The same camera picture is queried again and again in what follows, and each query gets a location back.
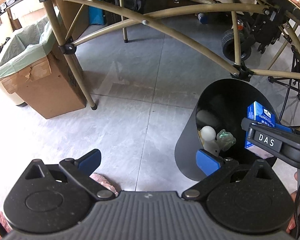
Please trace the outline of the green crumpled wrapper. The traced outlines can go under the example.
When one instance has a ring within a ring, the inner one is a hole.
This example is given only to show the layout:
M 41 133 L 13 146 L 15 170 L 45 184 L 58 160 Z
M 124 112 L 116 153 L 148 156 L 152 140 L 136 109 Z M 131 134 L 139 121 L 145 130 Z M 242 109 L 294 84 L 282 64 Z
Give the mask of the green crumpled wrapper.
M 222 129 L 216 136 L 217 144 L 221 151 L 229 150 L 236 143 L 236 138 L 226 130 Z

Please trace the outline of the tan folding table frame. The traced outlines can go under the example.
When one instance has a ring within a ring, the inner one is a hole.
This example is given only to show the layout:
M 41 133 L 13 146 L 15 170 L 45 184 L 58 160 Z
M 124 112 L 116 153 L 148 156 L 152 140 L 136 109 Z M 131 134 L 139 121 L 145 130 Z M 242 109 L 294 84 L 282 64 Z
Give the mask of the tan folding table frame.
M 23 0 L 5 0 L 0 4 L 0 15 L 4 13 L 6 10 L 10 9 L 11 7 L 20 3 L 21 1 Z M 199 44 L 195 40 L 159 22 L 161 18 L 194 14 L 196 12 L 204 12 L 206 10 L 211 12 L 220 12 L 220 11 L 255 12 L 262 15 L 265 15 L 267 12 L 271 10 L 278 10 L 279 12 L 283 12 L 287 18 L 294 20 L 297 24 L 300 25 L 300 6 L 297 5 L 297 3 L 294 2 L 294 0 L 261 0 L 264 1 L 263 5 L 239 4 L 234 2 L 189 5 L 185 7 L 177 7 L 177 8 L 171 8 L 162 11 L 155 11 L 145 15 L 139 14 L 137 12 L 126 9 L 121 6 L 116 6 L 99 0 L 60 0 L 60 1 L 72 2 L 81 5 L 95 7 L 97 9 L 102 9 L 120 15 L 124 18 L 122 22 L 106 27 L 102 29 L 99 33 L 93 33 L 90 36 L 86 36 L 81 40 L 77 40 L 71 43 L 68 43 L 68 38 L 62 35 L 60 24 L 57 20 L 55 10 L 52 6 L 53 0 L 39 0 L 39 1 L 43 3 L 44 8 L 46 9 L 47 17 L 51 23 L 55 38 L 57 38 L 57 42 L 61 46 L 64 57 L 75 77 L 75 80 L 77 81 L 81 91 L 84 94 L 84 97 L 86 98 L 91 109 L 93 110 L 97 109 L 97 104 L 93 101 L 91 95 L 87 91 L 83 79 L 80 77 L 78 69 L 75 65 L 75 61 L 73 58 L 73 54 L 75 53 L 74 48 L 80 44 L 90 41 L 103 34 L 115 31 L 117 29 L 125 28 L 131 25 L 135 25 L 135 24 L 143 24 L 149 26 L 161 33 L 164 33 L 172 38 L 175 38 L 176 40 L 182 42 L 183 44 L 191 47 L 192 49 L 198 51 L 202 55 L 211 59 L 212 61 L 220 65 L 223 69 L 227 70 L 232 75 L 232 77 L 238 78 L 240 80 L 248 81 L 253 75 L 300 79 L 300 73 L 291 73 L 291 72 L 265 70 L 265 69 L 249 69 L 243 66 L 243 64 L 239 62 L 236 62 L 234 65 L 231 65 L 227 63 L 224 59 L 222 59 L 220 56 L 213 53 L 211 50 Z

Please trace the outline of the cardboard box with green liner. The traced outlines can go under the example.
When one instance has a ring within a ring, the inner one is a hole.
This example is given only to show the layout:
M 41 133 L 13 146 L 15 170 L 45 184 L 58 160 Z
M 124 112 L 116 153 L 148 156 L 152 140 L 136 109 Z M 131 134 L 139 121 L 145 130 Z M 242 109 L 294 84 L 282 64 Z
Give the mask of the cardboard box with green liner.
M 12 34 L 0 53 L 0 81 L 46 119 L 86 107 L 45 17 Z

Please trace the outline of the brown cardboard box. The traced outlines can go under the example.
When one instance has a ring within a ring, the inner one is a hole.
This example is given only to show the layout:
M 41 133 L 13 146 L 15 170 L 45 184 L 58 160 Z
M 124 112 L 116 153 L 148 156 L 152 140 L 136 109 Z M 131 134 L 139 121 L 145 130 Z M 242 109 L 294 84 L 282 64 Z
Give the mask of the brown cardboard box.
M 60 10 L 65 28 L 68 31 L 77 12 L 79 11 L 82 5 L 61 0 L 54 0 L 53 2 Z M 84 6 L 81 14 L 78 17 L 78 21 L 75 24 L 74 32 L 72 33 L 72 38 L 74 40 L 79 38 L 87 29 L 87 27 L 89 27 L 89 9 L 87 6 Z

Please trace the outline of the blue handkerchief tissue pack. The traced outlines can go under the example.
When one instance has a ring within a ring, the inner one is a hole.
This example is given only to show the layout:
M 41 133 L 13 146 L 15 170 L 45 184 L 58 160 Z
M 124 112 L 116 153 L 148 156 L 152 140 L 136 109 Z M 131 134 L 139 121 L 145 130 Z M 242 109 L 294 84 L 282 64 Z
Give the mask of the blue handkerchief tissue pack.
M 270 110 L 266 109 L 264 105 L 261 103 L 254 101 L 250 106 L 247 107 L 247 119 L 251 121 L 248 125 L 254 125 L 261 129 L 253 130 L 254 134 L 250 135 L 249 131 L 246 132 L 245 137 L 245 149 L 252 152 L 257 157 L 261 159 L 269 159 L 272 158 L 273 155 L 268 151 L 260 148 L 259 146 L 255 145 L 248 139 L 251 138 L 254 141 L 258 142 L 259 144 L 264 144 L 266 147 L 269 147 L 271 150 L 278 150 L 279 143 L 269 134 L 264 133 L 266 132 L 274 132 L 274 131 L 284 131 L 288 133 L 292 133 L 293 130 L 287 126 L 283 126 L 276 122 L 275 114 L 272 113 Z

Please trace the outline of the black trolley wheel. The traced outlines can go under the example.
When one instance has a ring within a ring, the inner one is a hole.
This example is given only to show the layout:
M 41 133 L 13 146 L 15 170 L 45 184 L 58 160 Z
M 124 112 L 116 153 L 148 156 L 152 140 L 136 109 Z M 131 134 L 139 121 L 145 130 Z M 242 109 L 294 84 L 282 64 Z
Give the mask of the black trolley wheel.
M 227 30 L 221 39 L 222 52 L 224 56 L 230 61 L 235 61 L 235 45 L 234 45 L 234 31 L 233 29 Z M 242 49 L 241 47 L 241 59 L 247 60 L 251 55 L 251 48 Z

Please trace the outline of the black trash bin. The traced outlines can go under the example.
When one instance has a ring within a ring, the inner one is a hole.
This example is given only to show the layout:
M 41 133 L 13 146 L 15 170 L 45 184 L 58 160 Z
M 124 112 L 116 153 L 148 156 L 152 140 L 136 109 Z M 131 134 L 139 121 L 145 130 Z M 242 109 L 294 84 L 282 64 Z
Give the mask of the black trash bin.
M 203 148 L 198 131 L 204 126 L 211 126 L 217 133 L 224 129 L 235 137 L 236 143 L 229 150 L 221 151 L 221 157 L 235 159 L 242 166 L 251 166 L 258 156 L 244 148 L 246 133 L 241 122 L 247 117 L 247 108 L 255 101 L 275 114 L 267 98 L 247 82 L 221 79 L 208 85 L 175 146 L 174 157 L 180 172 L 194 181 L 206 177 L 196 163 L 196 153 Z

